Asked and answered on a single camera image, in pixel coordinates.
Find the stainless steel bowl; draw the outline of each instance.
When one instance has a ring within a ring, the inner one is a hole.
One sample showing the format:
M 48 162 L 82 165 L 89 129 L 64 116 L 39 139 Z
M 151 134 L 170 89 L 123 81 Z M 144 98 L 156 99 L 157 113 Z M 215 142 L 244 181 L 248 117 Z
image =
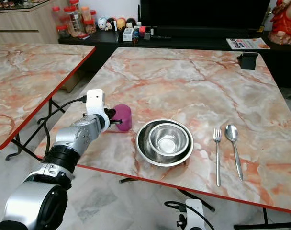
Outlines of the stainless steel bowl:
M 149 133 L 151 148 L 160 155 L 174 157 L 188 147 L 188 135 L 183 128 L 172 123 L 162 123 Z
M 188 146 L 187 148 L 177 156 L 164 156 L 156 153 L 151 149 L 150 143 L 148 141 L 149 133 L 151 129 L 157 125 L 168 123 L 175 124 L 184 129 L 188 135 Z M 149 163 L 162 166 L 162 167 L 171 167 L 183 163 L 191 155 L 193 151 L 193 137 L 191 132 L 181 123 L 170 120 L 170 119 L 157 119 L 146 123 L 137 133 L 136 137 L 136 147 L 140 155 Z

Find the paper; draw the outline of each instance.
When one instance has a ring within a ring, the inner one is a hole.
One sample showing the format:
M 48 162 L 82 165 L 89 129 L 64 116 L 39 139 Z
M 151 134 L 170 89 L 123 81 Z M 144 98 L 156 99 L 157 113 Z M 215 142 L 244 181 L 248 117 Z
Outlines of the paper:
M 262 38 L 234 39 L 227 38 L 226 41 L 231 49 L 270 49 Z

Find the jar with red lid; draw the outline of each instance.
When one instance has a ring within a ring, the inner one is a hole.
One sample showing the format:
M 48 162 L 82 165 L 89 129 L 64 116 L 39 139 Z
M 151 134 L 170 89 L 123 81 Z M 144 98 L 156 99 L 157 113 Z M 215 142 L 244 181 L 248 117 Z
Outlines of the jar with red lid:
M 56 27 L 59 38 L 70 37 L 67 25 L 58 25 Z
M 77 8 L 77 10 L 79 11 L 79 0 L 69 0 L 71 6 L 75 6 Z
M 62 25 L 62 23 L 60 21 L 60 18 L 62 16 L 61 14 L 62 14 L 62 12 L 61 12 L 59 6 L 52 7 L 52 17 L 53 17 L 53 20 L 54 20 L 56 25 Z
M 90 10 L 91 18 L 94 20 L 94 24 L 96 24 L 96 14 L 97 12 L 95 10 Z
M 68 31 L 73 37 L 77 37 L 84 31 L 77 8 L 75 6 L 67 6 L 64 8 L 64 11 L 70 17 L 70 20 L 67 23 Z
M 82 9 L 82 15 L 83 15 L 84 21 L 91 20 L 91 14 L 90 14 L 89 6 L 82 6 L 81 9 Z
M 84 21 L 85 24 L 85 31 L 88 34 L 93 34 L 96 32 L 96 26 L 94 25 L 94 20 L 88 20 L 88 21 Z

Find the floor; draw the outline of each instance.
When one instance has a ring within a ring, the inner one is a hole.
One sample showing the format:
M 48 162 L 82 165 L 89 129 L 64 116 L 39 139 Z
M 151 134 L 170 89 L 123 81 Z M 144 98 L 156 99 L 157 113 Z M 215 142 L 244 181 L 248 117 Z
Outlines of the floor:
M 79 92 L 89 82 L 92 75 L 82 81 L 67 94 L 59 91 L 54 100 L 58 104 L 77 98 Z M 291 89 L 280 89 L 291 111 Z M 37 113 L 21 132 L 26 140 L 36 129 L 36 121 L 47 114 L 47 106 Z M 49 129 L 59 119 L 61 113 L 53 117 Z M 44 138 L 41 131 L 29 148 L 35 150 Z M 37 166 L 38 161 L 23 152 L 6 162 L 5 157 L 16 148 L 9 144 L 0 151 L 0 221 L 9 195 L 21 181 Z M 142 181 L 120 184 L 120 176 L 96 172 L 77 167 L 74 171 L 72 188 L 68 191 L 68 206 L 64 220 L 58 230 L 176 230 L 179 213 L 163 205 L 165 201 L 184 202 L 188 198 L 177 189 Z M 210 196 L 198 195 L 215 207 L 212 213 L 203 207 L 205 217 L 216 230 L 231 230 L 234 224 L 263 223 L 262 208 L 226 201 Z M 268 209 L 269 223 L 291 222 L 291 214 Z

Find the television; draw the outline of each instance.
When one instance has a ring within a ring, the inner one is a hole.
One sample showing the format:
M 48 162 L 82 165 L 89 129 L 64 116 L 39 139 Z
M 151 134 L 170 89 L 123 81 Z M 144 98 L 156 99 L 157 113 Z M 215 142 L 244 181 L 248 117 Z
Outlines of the television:
M 227 37 L 243 31 L 256 31 L 270 0 L 141 0 L 142 25 L 166 35 Z

